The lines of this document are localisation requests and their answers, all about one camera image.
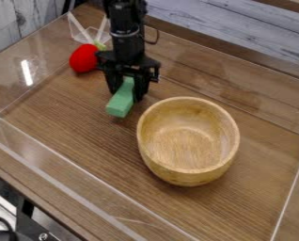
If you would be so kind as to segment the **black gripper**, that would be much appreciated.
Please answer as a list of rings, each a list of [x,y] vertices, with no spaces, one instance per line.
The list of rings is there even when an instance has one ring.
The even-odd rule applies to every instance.
[[[135,59],[118,60],[112,51],[102,51],[98,56],[98,68],[104,72],[110,92],[115,94],[123,83],[123,76],[135,76],[135,101],[140,102],[148,92],[150,82],[160,79],[160,62],[147,55]]]

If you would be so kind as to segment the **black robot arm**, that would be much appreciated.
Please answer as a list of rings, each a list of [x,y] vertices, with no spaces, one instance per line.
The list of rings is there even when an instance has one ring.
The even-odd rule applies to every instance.
[[[150,83],[160,79],[160,62],[146,54],[146,44],[156,44],[144,37],[146,0],[103,0],[110,20],[112,49],[96,52],[98,68],[104,72],[108,89],[118,92],[126,77],[132,77],[134,100],[139,102]]]

